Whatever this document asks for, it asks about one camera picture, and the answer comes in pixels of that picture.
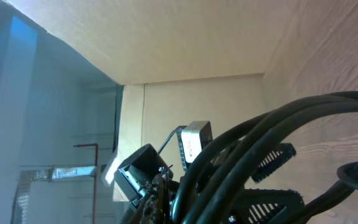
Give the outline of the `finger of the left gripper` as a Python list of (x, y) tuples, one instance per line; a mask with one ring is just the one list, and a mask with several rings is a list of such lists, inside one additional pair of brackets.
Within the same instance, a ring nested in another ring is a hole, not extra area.
[(294, 190), (244, 189), (232, 205), (226, 223), (283, 223), (305, 207)]
[(260, 183), (295, 156), (296, 150), (292, 144), (280, 143), (276, 148), (269, 152), (258, 165), (256, 171), (251, 176), (252, 180), (255, 183)]

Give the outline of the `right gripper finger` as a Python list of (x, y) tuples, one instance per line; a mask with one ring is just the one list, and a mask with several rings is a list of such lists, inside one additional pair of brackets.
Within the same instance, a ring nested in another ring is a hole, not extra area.
[(150, 184), (146, 184), (145, 197), (129, 220), (130, 224), (171, 223), (171, 206), (175, 198), (175, 182), (170, 177), (170, 169), (159, 168), (159, 173)]

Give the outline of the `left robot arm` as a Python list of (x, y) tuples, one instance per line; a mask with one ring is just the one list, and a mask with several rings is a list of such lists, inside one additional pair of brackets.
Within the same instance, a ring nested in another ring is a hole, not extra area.
[[(173, 223), (173, 201), (180, 186), (151, 144), (138, 149), (114, 173), (129, 199), (121, 223)], [(283, 223), (305, 203), (294, 190), (244, 189), (220, 223)]]

